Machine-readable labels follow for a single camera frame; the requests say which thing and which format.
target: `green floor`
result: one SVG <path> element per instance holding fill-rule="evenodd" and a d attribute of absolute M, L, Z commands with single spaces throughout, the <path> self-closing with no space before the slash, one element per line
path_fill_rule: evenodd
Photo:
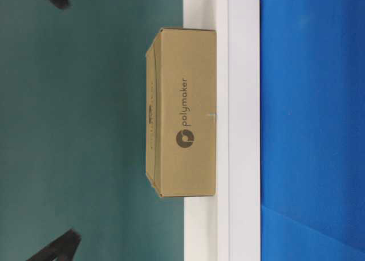
<path fill-rule="evenodd" d="M 183 260 L 183 201 L 144 174 L 144 53 L 183 0 L 0 0 L 0 260 L 70 227 L 75 261 Z"/>

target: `box flap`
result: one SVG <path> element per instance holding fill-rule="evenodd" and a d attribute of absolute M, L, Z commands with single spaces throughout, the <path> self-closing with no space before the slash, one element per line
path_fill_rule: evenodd
<path fill-rule="evenodd" d="M 161 71 L 161 38 L 158 35 L 146 53 L 146 175 L 160 195 L 160 123 L 159 81 Z"/>

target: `polymaker logo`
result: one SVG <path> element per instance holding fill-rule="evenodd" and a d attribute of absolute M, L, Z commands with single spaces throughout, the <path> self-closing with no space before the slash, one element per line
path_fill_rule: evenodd
<path fill-rule="evenodd" d="M 188 148 L 194 143 L 194 134 L 190 130 L 181 130 L 176 135 L 176 142 L 182 148 Z"/>

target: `white shelf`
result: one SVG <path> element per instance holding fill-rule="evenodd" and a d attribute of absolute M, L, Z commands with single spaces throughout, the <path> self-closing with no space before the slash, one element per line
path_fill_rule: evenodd
<path fill-rule="evenodd" d="M 185 261 L 260 261 L 259 0 L 184 0 L 217 31 L 217 194 L 184 200 Z"/>

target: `cardboard box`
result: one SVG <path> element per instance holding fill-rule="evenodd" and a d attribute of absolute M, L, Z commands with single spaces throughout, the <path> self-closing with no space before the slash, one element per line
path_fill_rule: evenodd
<path fill-rule="evenodd" d="M 216 33 L 163 28 L 146 54 L 146 175 L 160 197 L 216 190 Z"/>

